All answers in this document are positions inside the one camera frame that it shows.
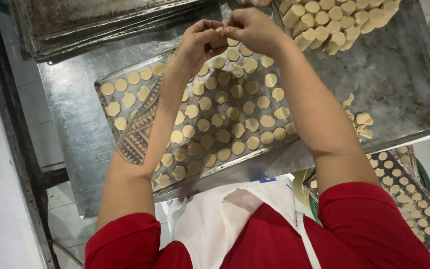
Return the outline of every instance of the hand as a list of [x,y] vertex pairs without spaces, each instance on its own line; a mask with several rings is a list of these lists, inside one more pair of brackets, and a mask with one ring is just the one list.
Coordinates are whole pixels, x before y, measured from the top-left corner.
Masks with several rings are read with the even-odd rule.
[[232,11],[224,35],[242,42],[249,50],[275,58],[284,44],[293,41],[266,14],[256,8]]
[[[215,57],[228,48],[226,37],[222,37],[215,29],[223,27],[219,21],[200,20],[187,28],[177,46],[168,67],[182,70],[187,82],[202,68],[210,58]],[[217,44],[212,49],[208,44]]]

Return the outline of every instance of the red shirt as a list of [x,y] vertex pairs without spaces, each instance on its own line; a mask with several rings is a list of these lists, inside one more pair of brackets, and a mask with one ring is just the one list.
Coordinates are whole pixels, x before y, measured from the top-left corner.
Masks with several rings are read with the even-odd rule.
[[[391,196],[369,183],[351,182],[325,191],[318,217],[304,224],[323,269],[430,268],[430,253],[413,234]],[[136,213],[100,229],[86,245],[85,268],[192,268],[185,246],[159,250],[160,223]],[[291,225],[263,204],[248,219],[223,269],[311,268],[303,241]]]

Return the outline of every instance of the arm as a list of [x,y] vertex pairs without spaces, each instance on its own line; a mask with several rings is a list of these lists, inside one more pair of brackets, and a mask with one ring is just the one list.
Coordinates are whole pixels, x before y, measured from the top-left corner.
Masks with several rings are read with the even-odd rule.
[[205,46],[226,44],[215,30],[221,26],[218,21],[201,20],[185,31],[164,74],[130,120],[112,154],[96,231],[132,213],[155,215],[151,185],[154,169],[170,139],[188,81],[207,59],[226,49]]
[[316,167],[318,191],[344,182],[380,186],[343,107],[291,40],[257,9],[237,9],[224,33],[275,60],[298,134]]

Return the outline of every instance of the red sleeve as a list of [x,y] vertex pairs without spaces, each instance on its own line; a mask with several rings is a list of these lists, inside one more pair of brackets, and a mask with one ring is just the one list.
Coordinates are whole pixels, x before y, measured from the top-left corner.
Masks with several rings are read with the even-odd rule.
[[429,251],[378,186],[350,182],[327,189],[320,197],[318,218],[367,265],[430,268]]
[[160,222],[147,213],[116,219],[86,245],[86,269],[152,268],[160,246]]

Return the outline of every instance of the dough piece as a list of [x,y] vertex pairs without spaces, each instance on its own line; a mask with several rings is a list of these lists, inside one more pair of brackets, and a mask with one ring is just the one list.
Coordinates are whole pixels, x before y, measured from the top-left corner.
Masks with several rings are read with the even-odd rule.
[[173,155],[175,156],[175,159],[180,162],[180,161],[185,160],[185,156],[187,155],[187,151],[184,148],[179,147],[175,150]]
[[411,211],[411,217],[418,219],[421,217],[421,212],[419,210],[413,210]]
[[228,160],[231,155],[232,152],[226,147],[218,151],[218,159],[222,162]]
[[247,72],[248,74],[253,74],[253,72],[257,69],[258,66],[258,62],[253,59],[253,58],[249,58],[245,64],[243,65],[243,69],[245,70],[245,72]]
[[131,72],[128,76],[127,76],[127,81],[130,84],[137,84],[140,82],[140,75],[137,72]]
[[273,137],[276,140],[281,140],[286,137],[286,130],[283,127],[277,127],[275,131],[273,131]]
[[427,220],[425,220],[425,219],[418,220],[418,225],[421,227],[427,227],[427,225],[428,225]]
[[240,52],[242,52],[242,55],[245,57],[251,56],[253,54],[253,51],[249,50],[245,45],[242,46]]
[[173,169],[172,175],[176,180],[183,180],[183,178],[185,177],[185,167],[176,166]]
[[263,115],[261,116],[260,123],[263,127],[272,127],[275,125],[275,120],[272,118],[272,116]]
[[326,41],[326,39],[328,39],[330,35],[328,28],[324,26],[317,27],[315,31],[316,31],[316,38],[308,46],[308,48],[310,49],[321,47],[321,45],[323,45],[323,43]]
[[209,69],[208,64],[205,63],[204,65],[202,65],[202,68],[200,69],[200,71],[198,71],[197,75],[205,76],[206,74],[208,74],[208,69]]
[[119,78],[116,81],[116,86],[115,87],[116,87],[116,89],[118,91],[124,91],[125,89],[127,89],[127,81],[125,79],[123,79],[123,78]]
[[172,140],[172,142],[180,144],[183,141],[183,133],[179,130],[172,131],[170,139]]
[[115,116],[120,112],[120,103],[119,102],[110,102],[110,104],[106,107],[107,115]]
[[379,153],[379,156],[377,156],[377,158],[380,161],[384,161],[385,159],[387,159],[387,153],[386,152],[381,152],[381,153]]
[[197,122],[197,127],[200,131],[206,132],[210,128],[210,123],[206,119],[200,119]]
[[105,95],[111,95],[115,92],[116,87],[112,83],[105,83],[100,87],[100,90]]
[[227,38],[226,41],[228,42],[228,45],[231,46],[231,47],[234,47],[234,46],[238,45],[238,43],[240,43],[240,41],[233,40],[230,37]]
[[378,177],[382,177],[382,176],[384,175],[384,169],[376,168],[376,169],[374,170],[374,173],[376,173],[376,175],[377,175]]
[[258,127],[260,126],[260,124],[258,123],[258,121],[255,118],[249,118],[245,121],[245,125],[247,127],[248,130],[255,132],[258,130]]
[[212,138],[212,136],[208,134],[203,135],[200,138],[200,145],[204,147],[205,150],[208,150],[209,148],[211,148],[213,143],[214,143],[214,139]]
[[182,129],[184,137],[192,138],[195,134],[195,128],[192,125],[185,125]]
[[421,208],[427,208],[428,204],[427,204],[426,200],[421,200],[418,202],[418,206]]
[[405,203],[405,202],[408,202],[408,197],[404,194],[399,194],[398,196],[396,196],[396,201]]
[[277,117],[279,120],[284,120],[290,116],[290,110],[284,107],[280,107],[277,110],[275,110],[275,113],[273,113],[275,117]]
[[218,83],[223,86],[227,85],[230,82],[230,73],[223,71],[218,75]]
[[226,58],[231,62],[236,62],[240,58],[240,53],[238,53],[236,48],[229,48],[226,51]]
[[190,174],[192,175],[196,175],[199,173],[200,171],[200,162],[197,160],[192,160],[188,165],[188,172],[190,172]]
[[289,135],[296,133],[296,126],[294,122],[289,122],[285,125],[286,133]]
[[408,147],[406,146],[398,147],[396,151],[400,154],[405,154],[408,151]]
[[117,130],[125,130],[127,128],[127,120],[124,117],[119,117],[114,121],[114,126],[116,126]]
[[245,151],[245,144],[243,144],[243,142],[235,142],[235,144],[233,144],[232,146],[232,152],[235,155],[240,155]]
[[330,56],[335,55],[341,48],[341,46],[344,44],[344,42],[346,42],[346,37],[344,36],[344,34],[341,32],[334,32],[328,39],[328,41],[325,43],[323,50]]
[[161,76],[165,70],[165,64],[157,63],[152,67],[152,72],[157,75]]
[[147,86],[142,86],[140,87],[140,90],[137,95],[139,96],[139,99],[144,102],[147,99],[147,96],[149,96],[150,92],[151,89],[149,89]]
[[374,159],[369,160],[369,163],[371,164],[372,168],[376,168],[379,165],[379,162]]
[[150,67],[142,67],[140,70],[140,76],[143,80],[149,80],[152,77],[152,69]]
[[301,19],[298,22],[296,22],[295,26],[293,27],[293,36],[296,37],[313,26],[314,26],[313,15],[305,14],[301,17]]
[[255,150],[260,146],[260,139],[256,136],[252,136],[247,140],[247,146],[250,150]]
[[243,111],[248,115],[253,114],[255,111],[255,104],[252,101],[247,101],[243,104]]
[[214,69],[222,69],[225,66],[225,59],[217,56],[212,60],[212,67]]
[[159,187],[161,187],[163,189],[166,186],[169,186],[170,176],[167,174],[160,174],[159,177],[155,181],[157,182]]
[[130,114],[130,118],[132,119],[135,116],[135,113],[137,113],[138,109],[132,111],[132,113]]
[[413,200],[415,200],[415,201],[419,201],[419,200],[421,200],[421,199],[422,199],[422,195],[421,195],[420,193],[413,193],[413,194],[411,195],[411,198],[412,198]]
[[179,125],[183,123],[184,120],[185,120],[185,116],[183,115],[182,111],[178,111],[177,118],[175,119],[175,124]]
[[399,177],[400,175],[401,175],[401,170],[399,170],[399,169],[394,169],[393,171],[392,171],[392,175],[393,176],[395,176],[395,177]]
[[209,110],[212,107],[212,100],[206,96],[203,96],[198,101],[198,104],[200,105],[201,110]]
[[391,177],[389,177],[389,176],[383,177],[383,183],[384,184],[386,184],[388,186],[391,186],[393,184],[393,182],[394,181],[393,181],[393,179]]
[[238,118],[238,116],[240,115],[240,110],[238,110],[238,108],[232,106],[232,107],[228,108],[228,110],[226,111],[226,114],[231,120],[236,120]]
[[409,155],[401,156],[400,159],[403,164],[411,164],[411,157]]
[[243,124],[237,123],[233,125],[232,134],[234,134],[236,138],[242,137],[244,133],[245,133],[245,128],[243,127]]
[[261,62],[261,66],[263,66],[264,68],[268,68],[275,63],[275,60],[273,60],[273,58],[270,58],[264,55],[260,58],[260,62]]
[[215,89],[216,83],[217,83],[216,78],[211,76],[207,79],[207,81],[205,81],[205,87],[207,87],[207,89]]
[[413,193],[416,191],[416,187],[413,184],[409,184],[408,186],[406,186],[406,190],[410,193]]
[[409,180],[406,177],[402,177],[399,179],[399,183],[401,183],[402,185],[408,185],[409,184]]
[[192,86],[192,91],[193,91],[193,92],[194,92],[194,94],[196,94],[196,95],[202,95],[202,94],[204,94],[204,91],[205,91],[204,84],[203,84],[203,83],[200,83],[200,82],[195,83],[195,84]]
[[377,24],[379,24],[384,17],[384,11],[377,9],[377,8],[373,8],[371,9],[369,12],[369,18],[368,20],[363,23],[363,25],[361,26],[361,33],[362,34],[367,34],[370,33],[371,31],[374,30],[374,28],[376,27]]
[[211,168],[216,162],[216,156],[214,154],[207,154],[207,156],[204,157],[204,164],[206,168]]
[[188,100],[188,91],[185,89],[183,91],[182,102],[185,102],[187,100]]
[[239,65],[232,65],[232,78],[242,78],[243,77],[243,68]]
[[266,96],[260,96],[257,101],[257,106],[259,108],[267,108],[270,105],[270,99]]
[[190,142],[190,144],[188,144],[188,153],[190,155],[196,155],[200,152],[200,144],[198,144],[197,142]]
[[283,25],[291,29],[295,26],[295,23],[301,19],[305,12],[306,9],[302,5],[294,4],[290,9],[288,9],[281,21],[283,22]]
[[225,102],[228,102],[228,93],[224,92],[223,90],[218,91],[215,94],[215,101],[219,104],[223,104]]
[[400,190],[401,190],[401,187],[400,187],[399,185],[392,185],[392,186],[389,188],[389,192],[390,192],[390,193],[392,193],[392,194],[396,194],[396,193],[398,193]]
[[230,141],[230,133],[225,129],[221,129],[220,131],[218,131],[218,133],[216,133],[216,137],[219,142],[225,144]]
[[385,168],[391,169],[394,166],[394,163],[391,162],[391,161],[385,161],[383,163],[383,165],[384,165]]
[[220,126],[220,125],[223,124],[223,120],[224,119],[225,119],[224,115],[222,115],[222,114],[215,114],[215,115],[212,116],[212,124],[215,127],[218,127],[218,126]]
[[185,115],[187,115],[189,118],[193,119],[198,115],[198,107],[196,105],[188,105],[187,108],[185,108]]
[[249,94],[254,94],[258,91],[258,84],[255,81],[250,80],[245,84],[245,90],[247,90]]
[[275,137],[273,136],[272,132],[264,132],[261,134],[261,143],[263,144],[270,144],[273,142],[273,139]]

